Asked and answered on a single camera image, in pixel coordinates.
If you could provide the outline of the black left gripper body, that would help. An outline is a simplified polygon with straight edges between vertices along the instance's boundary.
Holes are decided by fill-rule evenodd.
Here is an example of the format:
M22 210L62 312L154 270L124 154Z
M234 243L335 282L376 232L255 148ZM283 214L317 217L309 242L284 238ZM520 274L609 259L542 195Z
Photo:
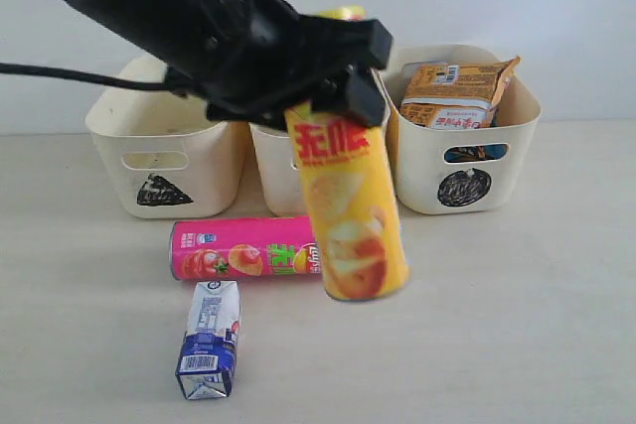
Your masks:
M210 121L281 129L285 109L332 98L357 62L356 22L302 15L284 0L198 1L213 32L198 61L169 66L168 81L205 100Z

